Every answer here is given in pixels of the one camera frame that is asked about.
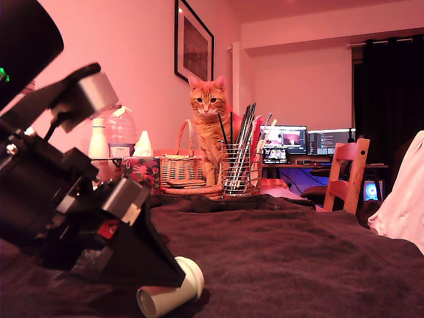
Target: wire pen holder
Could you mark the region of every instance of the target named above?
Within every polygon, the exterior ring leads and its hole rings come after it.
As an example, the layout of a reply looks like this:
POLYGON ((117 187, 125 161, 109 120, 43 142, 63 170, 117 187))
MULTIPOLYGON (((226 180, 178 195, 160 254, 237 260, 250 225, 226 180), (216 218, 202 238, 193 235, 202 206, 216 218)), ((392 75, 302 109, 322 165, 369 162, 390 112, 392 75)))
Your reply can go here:
POLYGON ((222 144, 222 155, 222 197, 260 194, 262 155, 252 155, 249 144, 222 144))

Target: basket handle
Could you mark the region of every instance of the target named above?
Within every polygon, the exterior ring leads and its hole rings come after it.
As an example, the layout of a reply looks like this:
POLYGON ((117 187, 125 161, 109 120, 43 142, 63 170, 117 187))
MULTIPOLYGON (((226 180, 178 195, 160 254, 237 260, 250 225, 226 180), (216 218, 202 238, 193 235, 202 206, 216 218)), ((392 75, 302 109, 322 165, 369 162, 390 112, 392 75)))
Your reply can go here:
POLYGON ((194 156, 194 145, 193 145, 193 124, 191 123, 191 120, 186 119, 183 123, 183 125, 181 126, 180 129, 180 135, 177 139, 177 146, 175 149, 175 153, 178 154, 178 152, 180 151, 180 142, 181 142, 181 137, 183 136, 183 132, 185 127, 188 124, 188 130, 189 130, 189 142, 190 142, 190 157, 194 156))

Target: chair backrest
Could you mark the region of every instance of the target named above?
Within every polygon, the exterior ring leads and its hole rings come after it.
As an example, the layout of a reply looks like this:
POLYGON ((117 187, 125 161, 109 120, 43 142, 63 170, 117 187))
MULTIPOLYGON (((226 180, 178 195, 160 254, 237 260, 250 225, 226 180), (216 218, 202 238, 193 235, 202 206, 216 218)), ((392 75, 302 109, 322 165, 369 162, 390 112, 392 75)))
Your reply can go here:
POLYGON ((325 194, 324 210, 332 211, 334 199, 339 197, 344 201, 343 209, 345 211, 356 213, 369 146, 370 140, 363 138, 349 144, 336 145, 325 194), (342 163, 347 160, 352 162, 352 166, 348 181, 343 181, 339 179, 339 174, 342 163))

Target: green led light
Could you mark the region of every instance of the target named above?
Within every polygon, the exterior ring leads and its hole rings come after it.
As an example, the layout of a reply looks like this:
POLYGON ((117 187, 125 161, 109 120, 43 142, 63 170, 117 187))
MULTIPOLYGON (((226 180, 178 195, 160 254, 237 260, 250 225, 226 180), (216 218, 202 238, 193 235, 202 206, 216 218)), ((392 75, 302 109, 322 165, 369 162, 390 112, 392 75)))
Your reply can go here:
POLYGON ((10 81, 9 75, 6 74, 4 68, 0 68, 0 81, 10 81))

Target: red component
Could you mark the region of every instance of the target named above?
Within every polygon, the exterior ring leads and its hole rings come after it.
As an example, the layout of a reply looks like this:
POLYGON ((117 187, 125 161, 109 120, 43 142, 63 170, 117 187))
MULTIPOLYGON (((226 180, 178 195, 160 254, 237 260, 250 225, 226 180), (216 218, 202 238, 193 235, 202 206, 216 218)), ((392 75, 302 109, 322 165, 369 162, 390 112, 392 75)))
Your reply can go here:
POLYGON ((97 230, 97 234, 109 240, 115 234, 119 226, 119 220, 106 220, 97 230))

